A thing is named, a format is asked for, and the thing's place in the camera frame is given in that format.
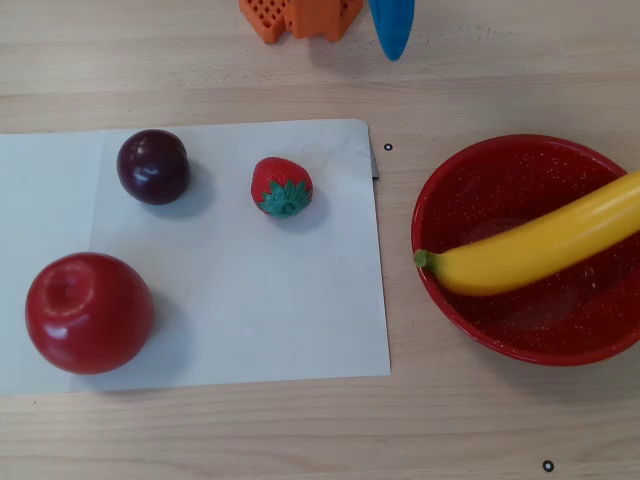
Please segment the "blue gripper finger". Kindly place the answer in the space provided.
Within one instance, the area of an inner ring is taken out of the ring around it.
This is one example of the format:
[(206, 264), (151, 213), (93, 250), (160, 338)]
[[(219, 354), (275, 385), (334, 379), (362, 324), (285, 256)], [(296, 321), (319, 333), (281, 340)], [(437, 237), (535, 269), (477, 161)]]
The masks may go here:
[(376, 33), (381, 48), (390, 61), (404, 53), (412, 30), (414, 0), (370, 0)]

